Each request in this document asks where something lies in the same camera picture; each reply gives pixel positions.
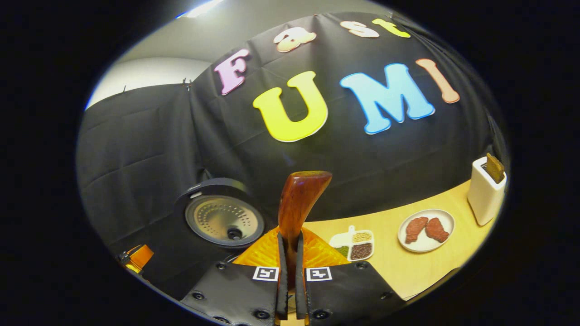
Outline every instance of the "letter m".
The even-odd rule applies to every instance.
[[[348,75],[340,80],[340,85],[350,88],[356,95],[362,110],[367,117],[364,130],[373,135],[391,127],[391,121],[379,110],[383,108],[397,122],[405,120],[403,100],[407,102],[407,116],[421,119],[435,113],[435,108],[425,99],[415,81],[409,75],[407,66],[393,63],[385,66],[387,87],[363,74]]]

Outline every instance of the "table surface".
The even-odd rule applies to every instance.
[[[495,218],[484,226],[477,224],[467,201],[470,180],[433,197],[382,212],[350,218],[306,222],[304,227],[329,242],[332,236],[356,230],[370,230],[375,239],[375,252],[367,259],[404,300],[426,290],[449,271],[461,267],[485,241]],[[442,209],[455,219],[452,236],[435,250],[416,253],[406,250],[397,238],[402,222],[413,213],[425,209]],[[304,325],[295,314],[281,326]]]

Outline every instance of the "white divided tray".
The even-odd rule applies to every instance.
[[[353,240],[353,237],[355,236],[355,234],[361,234],[361,233],[368,233],[368,234],[370,234],[371,235],[371,239],[370,240],[366,240],[366,241],[353,242],[354,241]],[[355,262],[357,260],[368,259],[375,252],[375,236],[372,234],[372,231],[370,231],[370,230],[359,230],[359,231],[355,231],[353,225],[349,226],[349,231],[348,232],[335,234],[330,239],[330,242],[328,244],[331,247],[334,247],[336,249],[338,249],[340,247],[349,247],[349,253],[347,255],[347,259],[349,260],[349,262]],[[359,259],[351,259],[351,255],[352,255],[352,252],[353,252],[353,247],[356,246],[356,245],[361,245],[361,244],[371,244],[371,253],[368,256],[366,256],[366,257],[362,257],[362,258],[359,258]]]
[[[439,221],[441,222],[443,229],[446,232],[449,232],[449,237],[447,237],[445,241],[439,242],[435,239],[428,237],[427,234],[425,233],[425,228],[423,228],[423,230],[421,230],[421,232],[417,236],[417,241],[412,242],[410,244],[406,244],[405,239],[407,238],[407,226],[412,220],[420,218],[421,216],[424,216],[429,220],[433,218],[439,218]],[[449,238],[451,238],[451,236],[453,235],[454,228],[455,228],[455,219],[453,218],[453,216],[451,216],[451,214],[449,214],[446,211],[442,211],[440,209],[426,209],[424,211],[420,211],[409,216],[405,221],[403,221],[403,223],[399,227],[398,239],[401,245],[409,251],[427,252],[437,249],[438,247],[442,246],[445,242],[447,242]]]

